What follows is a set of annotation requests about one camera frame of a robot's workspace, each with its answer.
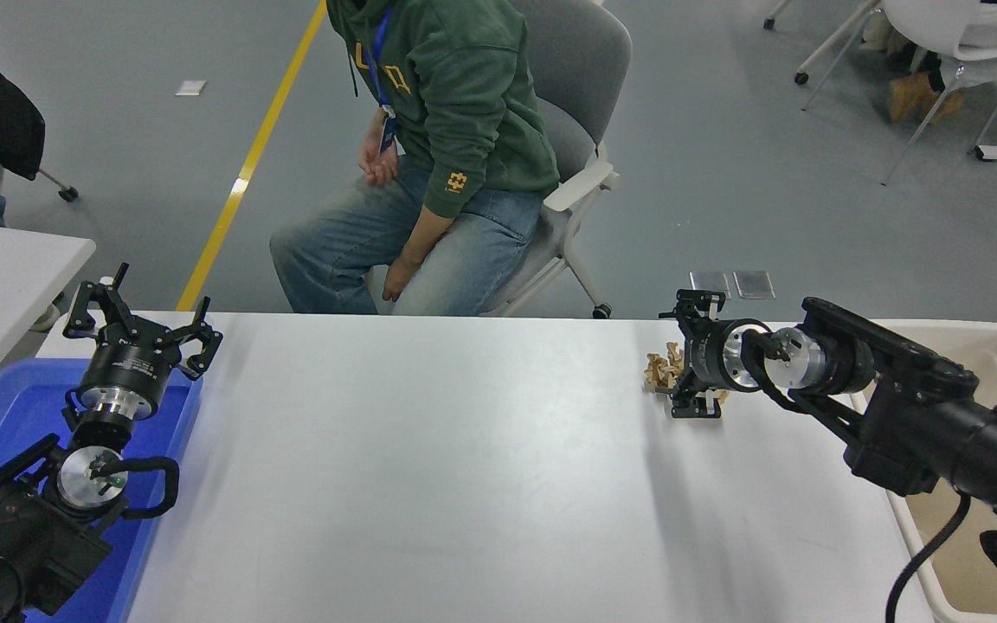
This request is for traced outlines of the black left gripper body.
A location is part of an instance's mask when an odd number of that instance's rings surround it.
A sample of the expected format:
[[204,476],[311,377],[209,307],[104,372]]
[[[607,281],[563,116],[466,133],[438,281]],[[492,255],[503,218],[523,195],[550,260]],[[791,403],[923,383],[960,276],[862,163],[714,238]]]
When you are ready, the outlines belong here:
[[138,346],[124,338],[94,337],[96,350],[79,385],[82,400],[98,400],[103,391],[119,389],[144,400],[159,400],[177,358],[171,350]]

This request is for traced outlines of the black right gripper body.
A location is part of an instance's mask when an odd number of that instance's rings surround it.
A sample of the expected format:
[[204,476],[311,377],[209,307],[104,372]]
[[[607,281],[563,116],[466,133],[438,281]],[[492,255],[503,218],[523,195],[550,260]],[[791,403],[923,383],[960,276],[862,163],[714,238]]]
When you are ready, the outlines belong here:
[[708,317],[685,317],[682,331],[687,338],[688,371],[682,378],[682,395],[693,397],[707,390],[733,390],[725,370],[724,350],[733,322]]

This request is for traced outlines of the person's left hand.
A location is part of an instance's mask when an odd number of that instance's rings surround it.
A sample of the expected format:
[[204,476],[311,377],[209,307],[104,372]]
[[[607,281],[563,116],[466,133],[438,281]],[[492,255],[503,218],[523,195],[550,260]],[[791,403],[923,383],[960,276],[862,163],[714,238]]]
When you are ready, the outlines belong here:
[[398,301],[420,267],[420,261],[405,256],[393,260],[385,273],[383,301]]

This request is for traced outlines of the person's right hand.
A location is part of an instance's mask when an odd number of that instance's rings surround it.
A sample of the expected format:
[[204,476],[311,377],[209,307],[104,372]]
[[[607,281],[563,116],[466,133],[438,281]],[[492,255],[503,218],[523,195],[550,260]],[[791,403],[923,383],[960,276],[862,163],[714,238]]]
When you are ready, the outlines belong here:
[[365,134],[357,154],[357,165],[368,185],[385,185],[400,176],[398,145],[391,139],[383,146],[383,131],[375,129]]

